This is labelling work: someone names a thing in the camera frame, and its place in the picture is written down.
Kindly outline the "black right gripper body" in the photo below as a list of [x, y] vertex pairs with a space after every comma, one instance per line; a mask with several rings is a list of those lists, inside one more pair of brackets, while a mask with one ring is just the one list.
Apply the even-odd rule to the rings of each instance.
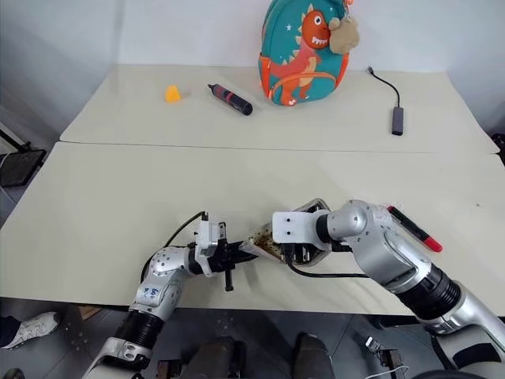
[[283, 243], [280, 245], [282, 259], [294, 266], [312, 267], [319, 264], [331, 251], [320, 250], [311, 244]]

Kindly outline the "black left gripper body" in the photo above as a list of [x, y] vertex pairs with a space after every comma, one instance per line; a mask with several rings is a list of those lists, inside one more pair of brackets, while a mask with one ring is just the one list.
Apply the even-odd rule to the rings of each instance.
[[233, 291], [232, 270], [235, 268], [226, 236], [226, 224], [218, 223], [218, 244], [209, 267], [213, 273], [223, 272], [225, 277], [225, 291]]

